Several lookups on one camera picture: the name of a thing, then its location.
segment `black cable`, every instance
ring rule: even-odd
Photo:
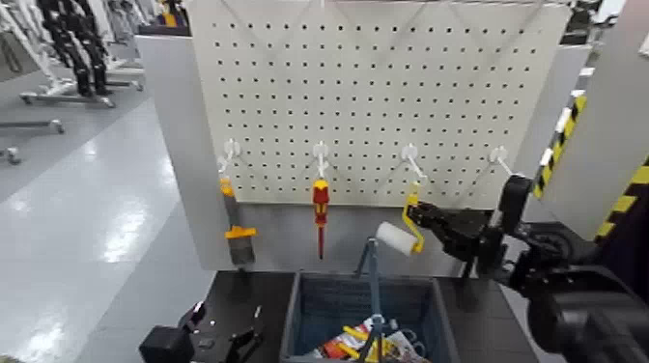
[[[0,33],[0,51],[5,56],[5,61],[9,70],[14,73],[22,73],[23,67],[18,59],[18,56],[15,54],[12,45],[7,40],[7,35],[5,33]]]

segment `wheel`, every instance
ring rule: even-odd
[[[58,132],[59,134],[64,134],[64,133],[66,133],[66,130],[63,128],[63,125],[61,124],[61,121],[60,121],[60,120],[52,120],[52,121],[50,122],[50,124],[51,124],[52,126],[54,126],[54,128],[56,129],[56,132]]]
[[[18,157],[18,149],[8,148],[7,149],[7,160],[12,165],[18,165],[20,163],[20,157]]]
[[[103,103],[108,108],[115,108],[115,102],[110,100],[110,98],[99,98],[99,102]]]
[[[137,90],[139,92],[144,91],[144,85],[142,83],[140,83],[138,81],[133,81],[132,84],[133,84],[133,87],[135,87],[135,90]]]

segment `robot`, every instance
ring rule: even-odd
[[[94,93],[90,85],[90,70],[79,53],[72,35],[81,43],[90,59],[95,83],[95,94],[106,96],[107,51],[101,42],[95,16],[87,0],[38,0],[43,27],[49,32],[54,49],[61,62],[72,67],[77,81],[77,92],[83,97]]]

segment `white roller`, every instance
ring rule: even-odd
[[[417,237],[387,222],[382,222],[377,229],[377,238],[406,256],[410,256],[412,246],[417,242]]]

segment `white hook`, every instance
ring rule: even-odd
[[[512,170],[505,164],[505,159],[507,158],[507,150],[503,146],[499,146],[495,149],[493,149],[489,153],[489,162],[491,164],[498,163],[500,166],[502,166],[503,169],[505,169],[505,172],[507,175],[513,175]]]
[[[225,152],[226,157],[218,157],[218,163],[221,165],[220,168],[218,168],[219,174],[225,173],[225,170],[232,162],[232,159],[241,154],[241,144],[231,138],[223,144],[223,151]]]
[[[415,158],[417,157],[417,153],[418,153],[417,147],[412,145],[412,143],[410,143],[401,149],[401,158],[404,161],[408,161],[410,163],[410,166],[412,166],[412,170],[414,170],[414,173],[417,174],[417,177],[419,177],[419,179],[428,179],[428,176],[421,171],[419,165],[417,165],[417,163],[414,161]]]
[[[321,179],[325,178],[325,169],[329,167],[329,162],[325,158],[329,155],[329,146],[322,140],[313,146],[313,157],[318,159],[318,175]]]

